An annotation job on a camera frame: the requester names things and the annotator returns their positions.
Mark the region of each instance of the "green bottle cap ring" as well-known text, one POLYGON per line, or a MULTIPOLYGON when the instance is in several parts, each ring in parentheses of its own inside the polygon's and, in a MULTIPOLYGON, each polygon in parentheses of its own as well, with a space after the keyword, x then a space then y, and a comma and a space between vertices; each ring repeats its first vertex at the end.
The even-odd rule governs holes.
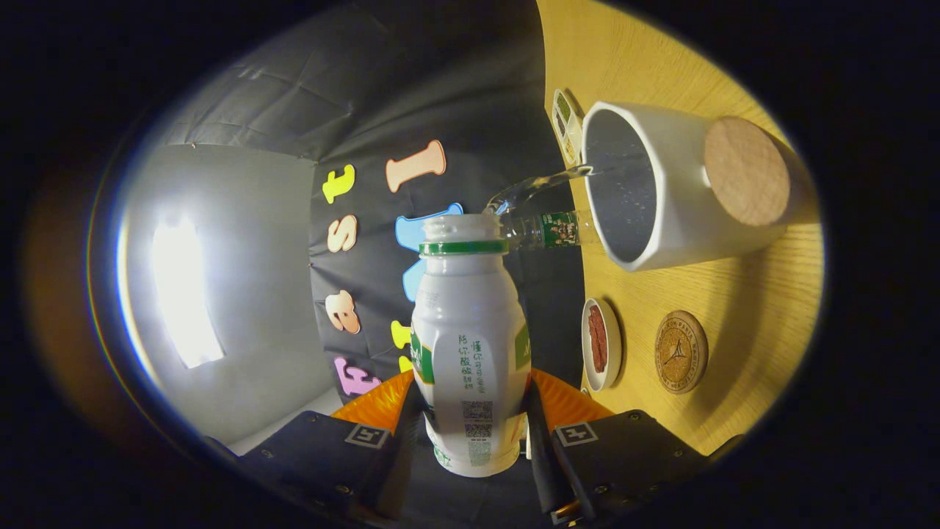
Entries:
POLYGON ((509 241, 467 241, 454 243, 421 243, 421 255, 465 255, 473 253, 508 253, 509 241))

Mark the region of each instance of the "wooden table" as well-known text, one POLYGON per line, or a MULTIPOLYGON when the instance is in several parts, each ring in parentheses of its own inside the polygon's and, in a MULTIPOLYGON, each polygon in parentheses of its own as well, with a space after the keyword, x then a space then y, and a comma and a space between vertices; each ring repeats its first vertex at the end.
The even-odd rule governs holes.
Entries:
MULTIPOLYGON (((588 0, 538 3, 546 112, 555 88, 567 88, 584 112, 603 100, 739 116, 787 141, 740 85, 665 33, 588 0)), ((589 209, 583 181, 572 183, 572 193, 576 209, 589 209)), ((819 224, 790 226, 749 255, 663 270, 628 273, 600 246, 583 256, 586 296, 610 303, 624 343, 618 379, 593 398, 615 412, 645 410, 700 453, 750 428, 807 349, 823 285, 819 224), (710 346, 705 377, 682 395, 660 384, 653 356, 660 321, 678 309, 696 316, 710 346)))

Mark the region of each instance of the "white mug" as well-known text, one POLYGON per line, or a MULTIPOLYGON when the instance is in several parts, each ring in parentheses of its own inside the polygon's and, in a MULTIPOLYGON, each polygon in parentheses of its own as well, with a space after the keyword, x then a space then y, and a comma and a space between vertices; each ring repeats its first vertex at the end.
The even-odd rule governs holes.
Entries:
POLYGON ((622 168, 622 177, 587 177, 586 185, 607 256, 627 271, 741 255, 786 231, 746 226, 722 207, 705 171, 711 123, 641 104, 598 102, 585 115, 584 163, 622 168))

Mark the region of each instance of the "green bottle label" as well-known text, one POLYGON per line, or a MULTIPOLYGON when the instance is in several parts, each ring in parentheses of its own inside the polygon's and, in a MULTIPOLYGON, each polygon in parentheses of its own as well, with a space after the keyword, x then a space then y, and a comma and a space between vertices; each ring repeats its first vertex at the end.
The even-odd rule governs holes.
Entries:
POLYGON ((523 325, 516 334, 516 371, 532 360, 532 344, 528 340, 528 325, 523 325))
POLYGON ((412 327, 412 364, 415 366, 415 372, 421 381, 425 384, 434 383, 434 367, 431 363, 431 350, 425 347, 420 340, 417 339, 417 334, 415 334, 415 328, 412 327))
POLYGON ((575 213, 546 213, 541 216, 546 248, 578 246, 578 216, 575 213))

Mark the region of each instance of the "cork lid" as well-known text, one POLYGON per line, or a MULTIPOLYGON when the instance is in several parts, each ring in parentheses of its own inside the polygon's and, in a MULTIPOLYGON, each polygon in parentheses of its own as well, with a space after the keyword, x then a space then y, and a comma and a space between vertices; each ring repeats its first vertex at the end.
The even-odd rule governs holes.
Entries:
POLYGON ((708 365, 708 340, 698 320, 686 311, 663 318, 656 332, 656 374, 670 393, 695 388, 708 365))
POLYGON ((790 200, 790 174, 774 141, 754 123, 724 117, 705 134, 705 170, 729 215, 748 226, 778 222, 790 200))

